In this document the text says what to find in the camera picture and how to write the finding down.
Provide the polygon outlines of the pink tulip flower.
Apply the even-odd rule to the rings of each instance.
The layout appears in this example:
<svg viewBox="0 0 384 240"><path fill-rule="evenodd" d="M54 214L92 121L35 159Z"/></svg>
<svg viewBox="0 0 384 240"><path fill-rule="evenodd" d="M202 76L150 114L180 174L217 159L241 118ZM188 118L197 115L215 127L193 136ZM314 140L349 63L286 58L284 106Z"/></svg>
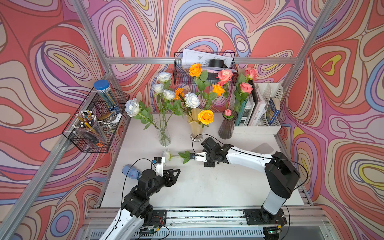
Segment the pink tulip flower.
<svg viewBox="0 0 384 240"><path fill-rule="evenodd" d="M230 109L226 109L226 110L223 112L223 116L224 116L224 118L227 119L227 120L232 120L232 119L235 117L234 114L233 114L233 112L232 112L232 110L230 110Z"/></svg>

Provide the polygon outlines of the orange rose flower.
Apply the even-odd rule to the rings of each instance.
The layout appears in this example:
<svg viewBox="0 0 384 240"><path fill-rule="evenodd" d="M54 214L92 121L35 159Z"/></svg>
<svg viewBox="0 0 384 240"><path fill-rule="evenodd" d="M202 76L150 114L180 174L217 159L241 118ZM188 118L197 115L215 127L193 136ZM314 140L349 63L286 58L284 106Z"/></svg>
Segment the orange rose flower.
<svg viewBox="0 0 384 240"><path fill-rule="evenodd" d="M201 64L193 64L189 69L189 74L193 78L194 83L198 86L200 95L208 100L209 94L205 92L211 84L208 81L208 71L202 70Z"/></svg>
<svg viewBox="0 0 384 240"><path fill-rule="evenodd" d="M222 86L213 84L213 89L209 93L203 92L203 98L206 100L204 110L210 110L212 105L225 93Z"/></svg>

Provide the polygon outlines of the orange marigold flower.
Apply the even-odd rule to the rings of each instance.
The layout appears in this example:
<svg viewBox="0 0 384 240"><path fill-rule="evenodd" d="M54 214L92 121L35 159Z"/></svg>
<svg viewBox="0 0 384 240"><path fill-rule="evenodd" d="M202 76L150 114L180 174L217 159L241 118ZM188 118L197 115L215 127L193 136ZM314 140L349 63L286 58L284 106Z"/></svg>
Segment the orange marigold flower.
<svg viewBox="0 0 384 240"><path fill-rule="evenodd" d="M175 97L174 100L180 100L185 98L185 93L183 88L178 88L175 90Z"/></svg>

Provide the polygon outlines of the large white rose flower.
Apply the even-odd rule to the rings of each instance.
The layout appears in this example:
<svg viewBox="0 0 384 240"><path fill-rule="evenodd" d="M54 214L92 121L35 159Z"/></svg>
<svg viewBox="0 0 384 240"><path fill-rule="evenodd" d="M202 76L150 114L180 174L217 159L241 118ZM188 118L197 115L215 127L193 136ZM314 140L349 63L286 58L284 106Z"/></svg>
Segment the large white rose flower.
<svg viewBox="0 0 384 240"><path fill-rule="evenodd" d="M154 120L153 114L151 113L151 108L146 107L142 101L138 101L136 98L133 98L132 100L126 102L125 107L126 114L130 118L139 120L143 125L145 125L145 129L149 128L149 126L154 126L156 129L159 128Z"/></svg>

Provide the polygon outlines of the large pink rose flower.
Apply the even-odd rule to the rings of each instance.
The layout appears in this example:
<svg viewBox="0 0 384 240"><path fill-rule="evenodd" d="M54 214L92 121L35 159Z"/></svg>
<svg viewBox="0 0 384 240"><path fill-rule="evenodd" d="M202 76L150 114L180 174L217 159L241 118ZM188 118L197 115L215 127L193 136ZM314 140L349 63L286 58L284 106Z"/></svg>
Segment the large pink rose flower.
<svg viewBox="0 0 384 240"><path fill-rule="evenodd" d="M233 72L228 69L221 70L218 74L218 86L220 87L220 93L225 100L225 104L227 105L227 100L230 95L230 85L233 78Z"/></svg>

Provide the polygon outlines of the tall white rose flower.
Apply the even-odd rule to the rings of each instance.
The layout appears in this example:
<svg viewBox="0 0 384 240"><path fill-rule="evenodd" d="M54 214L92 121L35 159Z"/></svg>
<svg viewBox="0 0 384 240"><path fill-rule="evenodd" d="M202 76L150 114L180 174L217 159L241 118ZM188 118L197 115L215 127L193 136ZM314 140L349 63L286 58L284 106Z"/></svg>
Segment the tall white rose flower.
<svg viewBox="0 0 384 240"><path fill-rule="evenodd" d="M158 73L156 80L157 82L152 86L152 90L155 92L154 99L158 105L159 123L157 124L157 128L162 129L166 127L168 123L166 113L172 110L172 102L176 97L176 93L170 88L172 82L171 73Z"/></svg>

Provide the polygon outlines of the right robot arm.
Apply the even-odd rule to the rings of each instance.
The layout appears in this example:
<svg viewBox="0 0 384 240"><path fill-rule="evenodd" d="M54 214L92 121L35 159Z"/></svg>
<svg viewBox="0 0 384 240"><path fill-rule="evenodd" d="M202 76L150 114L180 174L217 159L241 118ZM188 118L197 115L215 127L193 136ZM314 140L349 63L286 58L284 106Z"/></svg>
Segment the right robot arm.
<svg viewBox="0 0 384 240"><path fill-rule="evenodd" d="M259 209L245 210L249 225L283 226L287 223L281 207L296 189L300 173L283 153L275 152L271 155L250 152L230 144L220 145L212 137L204 140L202 146L203 152L190 154L190 158L205 163L205 167L214 168L218 163L225 163L247 167L266 175L270 192Z"/></svg>

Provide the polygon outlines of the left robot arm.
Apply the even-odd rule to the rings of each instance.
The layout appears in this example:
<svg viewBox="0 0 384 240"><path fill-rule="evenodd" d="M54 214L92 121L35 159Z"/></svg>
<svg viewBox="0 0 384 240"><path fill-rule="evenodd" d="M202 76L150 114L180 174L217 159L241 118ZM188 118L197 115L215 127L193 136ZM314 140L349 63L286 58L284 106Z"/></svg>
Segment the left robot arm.
<svg viewBox="0 0 384 240"><path fill-rule="evenodd" d="M180 169L171 169L158 176L154 170L145 170L138 184L124 197L120 210L101 239L129 240L136 231L149 226L152 222L158 226L153 230L153 234L157 233L166 224L167 211L154 211L150 197L163 187L175 185L180 173Z"/></svg>

